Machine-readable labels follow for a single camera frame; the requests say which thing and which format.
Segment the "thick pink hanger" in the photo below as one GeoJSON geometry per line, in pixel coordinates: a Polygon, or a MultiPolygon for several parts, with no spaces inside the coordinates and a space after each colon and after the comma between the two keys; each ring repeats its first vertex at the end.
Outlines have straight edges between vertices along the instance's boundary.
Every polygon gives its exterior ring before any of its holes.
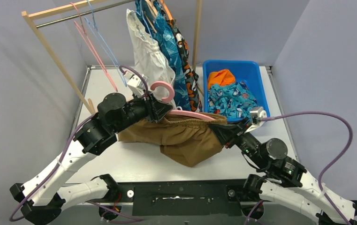
{"type": "MultiPolygon", "coordinates": [[[[155,90],[157,87],[163,87],[168,91],[168,96],[162,98],[163,103],[168,103],[174,99],[175,91],[174,91],[174,88],[169,83],[164,82],[164,81],[156,81],[151,85],[151,90],[155,90]]],[[[205,120],[205,121],[214,120],[214,118],[204,115],[204,114],[201,114],[201,113],[198,113],[198,112],[184,111],[184,110],[178,110],[178,109],[170,110],[168,114],[192,117],[195,119],[200,119],[200,120],[205,120]]]]}

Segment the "light blue shark print shorts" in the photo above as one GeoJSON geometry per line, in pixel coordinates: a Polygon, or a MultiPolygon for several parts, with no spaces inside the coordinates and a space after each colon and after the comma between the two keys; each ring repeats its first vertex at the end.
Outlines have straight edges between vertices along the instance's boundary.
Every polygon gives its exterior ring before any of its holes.
{"type": "Polygon", "coordinates": [[[245,82],[220,86],[214,84],[208,91],[208,113],[222,115],[228,119],[249,117],[251,109],[259,104],[245,82]]]}

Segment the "khaki brown shorts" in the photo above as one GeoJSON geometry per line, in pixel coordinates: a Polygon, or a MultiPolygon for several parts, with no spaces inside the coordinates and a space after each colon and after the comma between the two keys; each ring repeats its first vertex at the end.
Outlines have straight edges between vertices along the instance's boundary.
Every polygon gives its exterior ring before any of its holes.
{"type": "Polygon", "coordinates": [[[141,120],[118,133],[124,143],[151,143],[160,147],[160,152],[184,166],[195,165],[221,152],[219,142],[210,124],[227,124],[227,118],[218,114],[203,113],[212,121],[192,117],[170,115],[158,123],[141,120]]]}

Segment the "light blue hanger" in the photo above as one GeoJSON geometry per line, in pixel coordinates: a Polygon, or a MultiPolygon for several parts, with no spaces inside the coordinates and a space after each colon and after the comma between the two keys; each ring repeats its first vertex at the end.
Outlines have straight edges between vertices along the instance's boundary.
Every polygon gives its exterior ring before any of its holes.
{"type": "Polygon", "coordinates": [[[88,6],[90,7],[92,22],[90,22],[86,17],[84,19],[85,19],[90,31],[93,33],[94,37],[96,38],[97,42],[99,43],[99,45],[101,46],[103,51],[106,53],[107,57],[112,62],[114,67],[117,69],[124,86],[127,87],[127,80],[126,80],[123,72],[119,69],[120,64],[119,64],[115,54],[113,53],[112,49],[110,48],[110,46],[108,45],[108,43],[106,42],[106,40],[103,38],[103,36],[101,35],[101,33],[98,30],[96,20],[95,20],[95,13],[92,8],[92,5],[89,0],[87,0],[87,3],[88,3],[88,6]]]}

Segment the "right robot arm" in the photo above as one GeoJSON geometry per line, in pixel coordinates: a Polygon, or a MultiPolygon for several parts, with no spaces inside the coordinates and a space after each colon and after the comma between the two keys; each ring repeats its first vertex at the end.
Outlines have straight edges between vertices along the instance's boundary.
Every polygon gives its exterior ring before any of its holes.
{"type": "Polygon", "coordinates": [[[251,131],[262,122],[210,124],[227,148],[237,146],[257,173],[247,178],[243,194],[249,200],[270,201],[299,212],[319,225],[357,225],[357,201],[347,200],[318,181],[302,164],[288,156],[284,141],[271,138],[261,143],[251,131]]]}

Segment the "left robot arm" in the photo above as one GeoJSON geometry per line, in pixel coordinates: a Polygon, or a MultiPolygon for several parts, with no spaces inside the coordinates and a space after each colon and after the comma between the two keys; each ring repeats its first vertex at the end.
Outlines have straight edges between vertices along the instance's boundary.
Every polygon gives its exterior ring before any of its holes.
{"type": "Polygon", "coordinates": [[[19,202],[22,218],[46,225],[65,209],[94,199],[114,200],[118,184],[109,174],[91,181],[65,186],[80,168],[117,142],[117,134],[140,120],[160,121],[171,109],[171,98],[158,100],[152,93],[127,101],[121,93],[111,93],[98,104],[98,112],[85,119],[70,135],[62,151],[42,172],[25,183],[10,188],[19,202]]]}

